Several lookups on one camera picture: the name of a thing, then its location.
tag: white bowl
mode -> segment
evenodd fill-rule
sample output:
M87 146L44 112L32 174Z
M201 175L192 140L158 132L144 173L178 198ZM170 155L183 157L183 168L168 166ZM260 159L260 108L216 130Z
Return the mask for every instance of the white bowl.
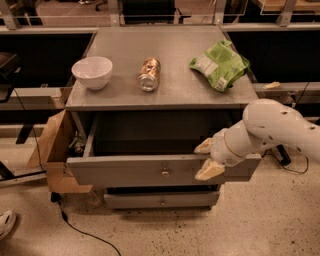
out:
M112 62L104 57L93 56L79 60L72 66L72 74L85 87L99 90L111 79Z

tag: aluminum can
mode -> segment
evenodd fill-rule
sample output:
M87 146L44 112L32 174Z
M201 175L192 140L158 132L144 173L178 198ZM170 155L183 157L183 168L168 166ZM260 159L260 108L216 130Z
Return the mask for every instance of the aluminum can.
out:
M160 62L155 58L148 58L144 61L140 76L139 87L146 92L152 92L159 87L160 83Z

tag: open drawer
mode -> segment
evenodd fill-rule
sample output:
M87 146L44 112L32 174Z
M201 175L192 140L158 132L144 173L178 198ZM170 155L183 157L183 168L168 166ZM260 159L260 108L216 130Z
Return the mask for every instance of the open drawer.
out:
M79 184L103 187L186 186L249 180L253 154L209 181L195 174L208 156L193 154L205 138L237 121L230 110L110 111L96 114L84 156L67 164Z

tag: speckled floor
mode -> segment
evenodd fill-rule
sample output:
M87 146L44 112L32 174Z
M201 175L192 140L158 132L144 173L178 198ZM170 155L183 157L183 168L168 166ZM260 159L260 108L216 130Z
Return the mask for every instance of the speckled floor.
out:
M303 171L305 158L289 153L290 167ZM0 241L1 256L118 255L63 221L45 175L1 182L0 189L0 209L18 215ZM87 194L62 198L71 225L122 256L320 255L320 167L312 161L304 175L294 175L266 156L250 182L223 185L211 211L111 211L93 207Z

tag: plastic bag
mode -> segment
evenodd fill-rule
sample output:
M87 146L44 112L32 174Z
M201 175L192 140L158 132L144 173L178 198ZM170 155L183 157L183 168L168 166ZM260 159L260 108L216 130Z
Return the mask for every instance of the plastic bag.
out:
M189 64L191 69L202 73L211 87L219 92L232 87L238 78L247 73L250 66L249 61L234 52L230 45L230 41L222 40Z

